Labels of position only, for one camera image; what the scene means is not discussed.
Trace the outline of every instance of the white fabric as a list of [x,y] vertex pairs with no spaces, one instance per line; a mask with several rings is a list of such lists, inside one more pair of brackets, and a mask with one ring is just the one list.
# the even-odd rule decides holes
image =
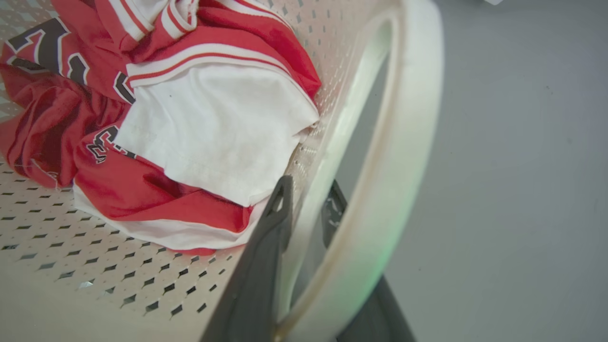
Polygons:
[[268,202],[268,198],[265,198],[256,204],[249,216],[247,228],[240,233],[235,233],[202,223],[177,220],[113,221],[93,206],[76,182],[74,182],[72,190],[76,209],[97,216],[112,227],[136,239],[154,242],[172,250],[193,250],[195,248],[221,250],[243,245],[251,237]]
[[193,66],[135,98],[114,142],[242,206],[271,194],[299,133],[319,119],[289,77],[249,66]]

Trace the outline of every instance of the red fabric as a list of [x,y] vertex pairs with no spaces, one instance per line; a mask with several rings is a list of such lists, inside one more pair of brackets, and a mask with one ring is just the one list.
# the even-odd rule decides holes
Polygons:
[[194,31],[180,30],[184,36],[175,40],[159,15],[155,29],[136,41],[108,0],[53,4],[60,18],[2,48],[6,91],[24,108],[0,124],[0,152],[10,167],[45,187],[70,186],[75,179],[111,220],[179,220],[242,231],[251,208],[169,180],[158,166],[112,143],[133,101],[132,89],[119,88],[128,86],[127,63],[159,61],[198,44],[221,43],[277,59],[312,98],[320,81],[290,29],[204,0]]

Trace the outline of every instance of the jersey number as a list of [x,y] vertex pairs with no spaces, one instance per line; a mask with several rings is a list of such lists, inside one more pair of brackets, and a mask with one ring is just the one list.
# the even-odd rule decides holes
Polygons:
[[33,60],[16,58],[12,65],[19,66],[31,72],[40,72],[43,69],[60,74],[82,85],[86,85],[86,75],[89,66],[79,53],[67,58],[69,70],[63,70],[63,56],[61,41],[70,31],[59,18],[53,18],[33,27],[22,34],[8,40],[9,46],[17,54],[26,46],[35,44]]

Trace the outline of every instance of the striped trim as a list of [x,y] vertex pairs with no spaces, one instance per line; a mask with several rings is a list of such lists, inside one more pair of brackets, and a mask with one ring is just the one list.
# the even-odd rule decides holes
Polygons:
[[175,40],[196,28],[196,20],[194,19],[195,24],[192,25],[186,18],[190,17],[190,21],[192,21],[192,14],[194,14],[194,18],[196,18],[198,1],[182,1],[178,5],[179,9],[176,6],[176,1],[170,0],[161,13],[162,27],[164,27],[169,36]]
[[154,29],[154,26],[148,23],[141,13],[132,6],[131,0],[108,0],[108,2],[116,13],[120,25],[135,41],[140,41]]
[[129,18],[131,18],[131,20],[133,21],[133,23],[137,26],[137,28],[143,32],[144,35],[146,35],[148,32],[150,32],[143,24],[142,22],[139,20],[139,18],[137,18],[135,16],[135,13],[133,13],[133,10],[131,10],[131,7],[129,7],[129,5],[126,3],[126,0],[120,0],[120,4],[122,5],[122,7],[125,9],[126,14],[129,15]]
[[200,44],[184,49],[164,60],[127,64],[126,70],[129,75],[127,84],[133,88],[157,84],[171,79],[188,68],[209,63],[250,66],[277,72],[286,77],[300,91],[302,96],[315,107],[313,101],[291,77],[289,69],[283,63],[261,52],[226,44]]
[[266,9],[261,4],[258,4],[253,0],[214,0],[214,1],[221,4],[222,6],[226,7],[227,9],[237,12],[237,13],[254,15],[254,16],[263,16],[266,18],[274,19],[274,20],[280,22],[281,24],[285,25],[291,31],[293,31],[291,26],[281,16]]

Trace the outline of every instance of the white stripe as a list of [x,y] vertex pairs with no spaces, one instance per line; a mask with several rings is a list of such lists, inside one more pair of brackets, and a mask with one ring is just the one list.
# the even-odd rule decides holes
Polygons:
[[171,36],[171,38],[178,39],[179,37],[183,36],[184,34],[175,26],[175,24],[173,24],[173,21],[171,20],[171,18],[169,18],[168,11],[169,11],[169,5],[167,5],[165,7],[165,9],[162,10],[162,13],[161,13],[162,27],[164,27],[165,31],[167,31],[167,33],[169,33],[169,36]]
[[221,250],[247,243],[257,225],[268,199],[254,206],[249,224],[239,233],[215,228],[203,223],[178,220],[114,221],[101,214],[74,180],[74,206],[76,209],[97,216],[109,225],[136,239],[150,241],[172,250],[210,248]]
[[175,6],[175,0],[170,0],[161,13],[162,26],[165,28],[167,33],[169,33],[169,36],[176,40],[183,36],[185,33],[182,32],[179,27],[175,26],[175,23],[171,20],[171,17],[169,16],[170,10],[175,20],[181,25],[183,29],[187,31],[193,31],[196,28],[196,20],[194,21],[194,25],[190,25],[187,21],[187,18],[188,14],[191,14],[193,18],[196,18],[196,9],[198,8],[198,1],[196,1],[195,3],[189,3],[187,1],[182,0],[180,4],[182,3],[185,4],[185,7],[181,6],[182,10],[180,11]]
[[244,57],[244,58],[255,58],[257,60],[263,60],[269,62],[273,65],[276,65],[280,69],[287,72],[287,68],[283,63],[278,61],[276,58],[262,54],[261,52],[243,49],[242,47],[236,47],[228,44],[219,44],[219,43],[208,43],[208,44],[199,44],[188,47],[177,54],[166,58],[164,60],[138,63],[138,64],[127,64],[126,70],[129,76],[136,75],[144,75],[144,74],[153,74],[156,72],[161,72],[169,69],[170,67],[179,64],[181,61],[188,59],[188,57],[198,54],[208,54],[208,53],[217,53],[217,54],[225,54],[231,55],[235,57]]
[[[182,23],[182,26],[188,30],[192,31],[196,28],[196,12],[198,11],[198,0],[182,0],[182,1],[171,1],[171,7],[173,9],[173,13],[176,16],[180,16],[184,20],[181,21],[178,18],[178,21]],[[188,22],[188,15],[192,18],[192,23]]]
[[257,8],[259,8],[260,10],[255,10],[252,9],[251,7],[242,5],[234,0],[215,0],[217,2],[219,2],[220,4],[222,4],[223,6],[226,6],[228,9],[233,10],[234,12],[238,12],[238,13],[242,13],[242,14],[247,14],[247,15],[255,15],[255,16],[263,16],[266,18],[270,18],[270,19],[274,19],[278,22],[280,22],[281,24],[287,26],[290,30],[293,31],[293,29],[291,28],[291,26],[282,18],[272,15],[270,13],[268,13],[267,11],[263,10],[264,7],[262,7],[260,4],[255,4],[253,1],[247,1],[245,0],[245,2],[247,2],[248,4],[254,5]]
[[[157,6],[146,6],[147,4],[144,4],[141,1],[138,1],[138,4],[136,4],[134,0],[125,0],[126,5],[129,6],[129,8],[131,9],[131,12],[133,12],[133,15],[135,15],[135,17],[137,18],[137,20],[139,20],[139,22],[148,31],[154,30],[154,25],[152,25],[152,23],[154,22],[154,20],[158,16],[158,13],[164,7],[162,4],[165,1],[153,1],[153,2],[146,1],[146,2],[152,3],[152,4],[156,3],[156,5],[157,5]],[[149,13],[146,13],[147,16],[145,16],[145,15],[142,14],[142,11],[149,12]]]
[[139,21],[152,31],[158,14],[165,8],[167,0],[125,0]]
[[135,41],[140,41],[145,36],[145,33],[143,33],[133,22],[133,20],[129,16],[129,13],[122,6],[122,3],[120,3],[120,0],[109,0],[109,3],[110,5],[112,5],[116,16],[118,16],[118,20],[120,21],[120,24],[122,25],[123,29]]
[[157,84],[160,82],[164,82],[164,81],[167,81],[167,80],[173,78],[174,76],[178,75],[180,72],[187,70],[188,68],[191,68],[192,66],[198,65],[198,64],[224,63],[224,64],[241,65],[241,66],[253,66],[253,67],[257,67],[257,68],[274,71],[274,72],[277,72],[277,73],[281,74],[282,76],[286,77],[298,89],[298,91],[302,94],[302,96],[304,96],[304,98],[306,98],[308,100],[310,105],[313,106],[314,108],[316,108],[314,102],[310,99],[310,97],[308,96],[306,91],[304,91],[304,89],[302,89],[302,87],[291,77],[291,74],[288,73],[288,69],[285,68],[285,65],[283,65],[283,63],[279,62],[277,59],[275,59],[273,57],[262,54],[261,52],[247,50],[247,49],[243,49],[241,47],[236,47],[236,46],[232,46],[232,45],[216,44],[216,43],[195,45],[195,46],[189,47],[187,49],[184,49],[183,51],[178,52],[174,56],[171,56],[164,60],[139,63],[139,64],[127,64],[126,71],[130,77],[135,76],[135,75],[154,74],[157,72],[162,72],[164,70],[167,70],[167,69],[171,68],[172,66],[179,64],[182,60],[185,60],[192,55],[205,54],[205,53],[210,53],[210,52],[226,54],[226,55],[231,55],[231,56],[235,56],[235,57],[256,58],[258,60],[270,62],[273,65],[269,65],[269,64],[262,63],[259,61],[241,60],[241,59],[229,58],[229,57],[219,57],[219,56],[199,57],[199,58],[194,58],[194,59],[180,65],[179,67],[175,68],[174,70],[172,70],[166,74],[162,74],[162,75],[155,76],[155,77],[146,77],[144,79],[131,80],[130,85],[131,85],[131,87],[135,88],[138,86],[153,85],[153,84]]

